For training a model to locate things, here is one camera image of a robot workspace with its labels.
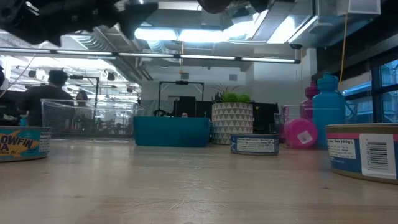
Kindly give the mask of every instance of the white patterned planter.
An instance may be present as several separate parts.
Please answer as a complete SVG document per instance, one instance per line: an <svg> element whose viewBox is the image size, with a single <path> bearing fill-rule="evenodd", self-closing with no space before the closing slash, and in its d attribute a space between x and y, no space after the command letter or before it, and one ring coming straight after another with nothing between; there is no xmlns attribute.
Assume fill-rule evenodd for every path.
<svg viewBox="0 0 398 224"><path fill-rule="evenodd" d="M213 143L229 145L231 134L253 133L253 105L215 103L212 108Z"/></svg>

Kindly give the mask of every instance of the pink bottle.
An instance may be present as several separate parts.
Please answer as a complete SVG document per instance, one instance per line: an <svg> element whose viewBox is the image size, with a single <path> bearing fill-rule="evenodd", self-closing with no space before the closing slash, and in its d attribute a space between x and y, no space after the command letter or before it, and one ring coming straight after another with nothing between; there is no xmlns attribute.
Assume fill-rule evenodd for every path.
<svg viewBox="0 0 398 224"><path fill-rule="evenodd" d="M317 127L308 119L293 119L285 123L284 133L288 146L296 149L307 149L318 139Z"/></svg>
<svg viewBox="0 0 398 224"><path fill-rule="evenodd" d="M317 88L317 84L315 82L311 82L311 85L305 89L305 96L308 99L303 101L301 105L301 118L312 120L312 99L318 94L319 90Z"/></svg>

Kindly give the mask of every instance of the table surface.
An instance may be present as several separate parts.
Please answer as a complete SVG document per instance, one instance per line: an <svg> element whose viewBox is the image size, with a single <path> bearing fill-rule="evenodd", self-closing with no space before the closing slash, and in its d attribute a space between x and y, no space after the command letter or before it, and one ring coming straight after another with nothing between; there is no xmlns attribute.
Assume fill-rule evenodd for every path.
<svg viewBox="0 0 398 224"><path fill-rule="evenodd" d="M397 223L398 186L330 172L326 151L278 156L52 141L0 163L0 223Z"/></svg>

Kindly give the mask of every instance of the blue water bottle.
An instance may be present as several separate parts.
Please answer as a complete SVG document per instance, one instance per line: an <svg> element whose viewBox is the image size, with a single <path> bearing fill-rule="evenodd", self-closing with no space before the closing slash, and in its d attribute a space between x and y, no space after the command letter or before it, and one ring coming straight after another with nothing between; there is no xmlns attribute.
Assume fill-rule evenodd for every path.
<svg viewBox="0 0 398 224"><path fill-rule="evenodd" d="M328 148L326 126L345 123L345 99L338 91L338 77L326 72L318 80L320 93L313 98L313 122L318 129L318 147Z"/></svg>
<svg viewBox="0 0 398 224"><path fill-rule="evenodd" d="M21 115L21 119L19 120L19 126L27 127L27 115Z"/></svg>

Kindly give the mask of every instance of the potted plant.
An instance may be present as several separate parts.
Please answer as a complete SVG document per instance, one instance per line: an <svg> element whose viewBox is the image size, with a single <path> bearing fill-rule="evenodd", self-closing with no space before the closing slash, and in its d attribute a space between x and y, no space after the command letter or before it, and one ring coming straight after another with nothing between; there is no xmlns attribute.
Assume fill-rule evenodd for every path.
<svg viewBox="0 0 398 224"><path fill-rule="evenodd" d="M233 92L221 84L213 100L213 144L229 145L231 134L253 133L253 105L246 93Z"/></svg>

